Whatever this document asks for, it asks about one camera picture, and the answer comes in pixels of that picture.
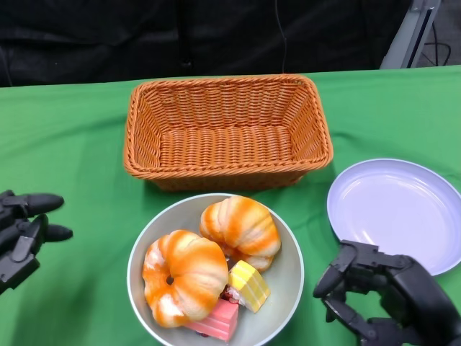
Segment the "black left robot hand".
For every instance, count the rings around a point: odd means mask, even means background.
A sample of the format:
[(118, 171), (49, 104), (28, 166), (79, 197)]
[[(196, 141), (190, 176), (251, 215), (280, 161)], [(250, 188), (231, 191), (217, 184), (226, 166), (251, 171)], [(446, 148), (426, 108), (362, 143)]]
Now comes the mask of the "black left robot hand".
[(48, 220), (47, 213), (63, 204), (63, 197), (50, 193), (1, 193), (1, 292), (17, 288), (36, 271), (42, 244), (73, 237), (72, 230)]

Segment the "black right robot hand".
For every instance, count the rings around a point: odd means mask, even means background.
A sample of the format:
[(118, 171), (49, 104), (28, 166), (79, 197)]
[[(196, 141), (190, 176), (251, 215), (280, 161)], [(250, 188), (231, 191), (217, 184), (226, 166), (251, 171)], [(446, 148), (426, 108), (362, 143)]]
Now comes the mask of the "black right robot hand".
[[(348, 292), (371, 291), (380, 295), (388, 317), (364, 319), (346, 304)], [(460, 344), (460, 313), (431, 274), (407, 255), (343, 240), (313, 296), (326, 307), (326, 321), (339, 321), (358, 345)]]

